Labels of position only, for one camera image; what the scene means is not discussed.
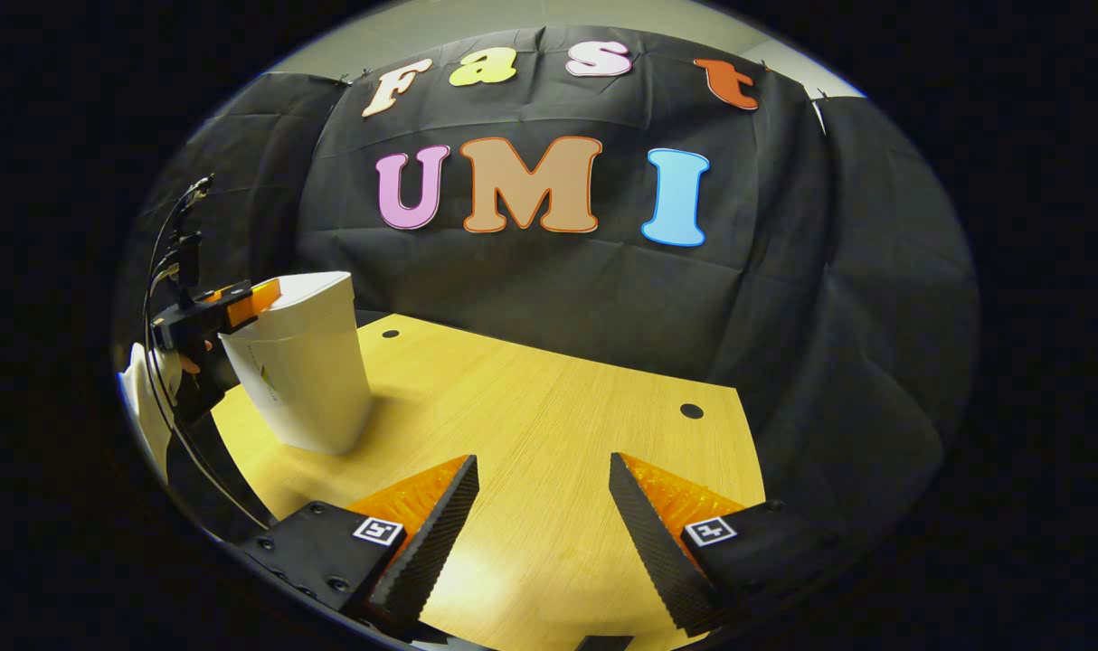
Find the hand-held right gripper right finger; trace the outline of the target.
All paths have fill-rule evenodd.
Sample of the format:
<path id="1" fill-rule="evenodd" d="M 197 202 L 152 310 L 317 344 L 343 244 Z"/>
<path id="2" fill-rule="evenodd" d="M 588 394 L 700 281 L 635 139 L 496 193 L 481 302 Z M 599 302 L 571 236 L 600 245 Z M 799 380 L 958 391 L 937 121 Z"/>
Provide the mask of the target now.
<path id="1" fill-rule="evenodd" d="M 610 454 L 610 497 L 670 619 L 690 637 L 772 617 L 841 555 L 841 536 L 784 500 L 744 506 L 631 454 Z"/>

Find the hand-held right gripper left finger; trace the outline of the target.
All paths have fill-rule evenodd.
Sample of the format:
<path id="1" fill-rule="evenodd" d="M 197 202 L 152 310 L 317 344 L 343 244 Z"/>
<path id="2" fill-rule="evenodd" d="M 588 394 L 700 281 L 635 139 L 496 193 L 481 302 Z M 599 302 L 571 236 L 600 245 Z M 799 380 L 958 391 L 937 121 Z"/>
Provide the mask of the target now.
<path id="1" fill-rule="evenodd" d="M 415 635 L 478 490 L 478 458 L 459 454 L 348 507 L 313 500 L 240 550 L 343 617 Z"/>

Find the white garbage bin lid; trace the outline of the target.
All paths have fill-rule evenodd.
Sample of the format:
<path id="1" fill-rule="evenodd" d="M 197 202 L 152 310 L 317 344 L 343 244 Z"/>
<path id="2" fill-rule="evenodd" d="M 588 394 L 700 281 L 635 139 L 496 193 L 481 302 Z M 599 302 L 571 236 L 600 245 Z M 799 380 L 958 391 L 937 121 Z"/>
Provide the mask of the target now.
<path id="1" fill-rule="evenodd" d="M 351 273 L 344 271 L 285 274 L 281 298 L 254 322 L 219 339 L 285 339 L 334 335 L 357 328 Z"/>

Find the white desktop garbage bin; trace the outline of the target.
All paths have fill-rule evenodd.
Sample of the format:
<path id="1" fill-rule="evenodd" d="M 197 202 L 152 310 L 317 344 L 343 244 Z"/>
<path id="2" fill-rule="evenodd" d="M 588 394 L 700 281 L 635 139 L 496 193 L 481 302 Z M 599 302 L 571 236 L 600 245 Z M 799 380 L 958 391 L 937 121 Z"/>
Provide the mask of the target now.
<path id="1" fill-rule="evenodd" d="M 279 442 L 323 454 L 347 454 L 357 446 L 373 395 L 354 313 L 294 323 L 264 314 L 219 339 Z"/>

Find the wooden desktop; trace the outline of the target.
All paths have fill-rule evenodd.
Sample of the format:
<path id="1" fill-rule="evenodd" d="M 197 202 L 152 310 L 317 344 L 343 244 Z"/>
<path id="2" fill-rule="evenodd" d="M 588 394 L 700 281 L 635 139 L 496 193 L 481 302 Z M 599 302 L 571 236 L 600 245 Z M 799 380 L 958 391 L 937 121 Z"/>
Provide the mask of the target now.
<path id="1" fill-rule="evenodd" d="M 213 419 L 276 516 L 347 506 L 459 454 L 479 490 L 421 621 L 496 651 L 690 644 L 636 553 L 610 454 L 632 454 L 743 505 L 765 498 L 732 388 L 657 375 L 391 315 L 359 330 L 373 409 L 349 454 L 277 440 L 243 388 Z"/>

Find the black backdrop cloth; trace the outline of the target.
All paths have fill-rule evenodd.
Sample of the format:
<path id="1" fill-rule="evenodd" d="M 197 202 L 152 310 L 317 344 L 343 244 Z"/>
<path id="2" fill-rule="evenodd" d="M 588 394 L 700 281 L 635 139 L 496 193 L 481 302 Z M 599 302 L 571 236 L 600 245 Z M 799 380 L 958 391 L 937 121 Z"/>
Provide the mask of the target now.
<path id="1" fill-rule="evenodd" d="M 378 72 L 268 71 L 178 149 L 131 231 L 112 350 L 141 357 L 177 198 L 203 288 L 349 272 L 390 314 L 733 388 L 768 485 L 863 551 L 942 464 L 978 366 L 978 274 L 912 141 L 864 98 L 698 42 L 541 26 Z"/>

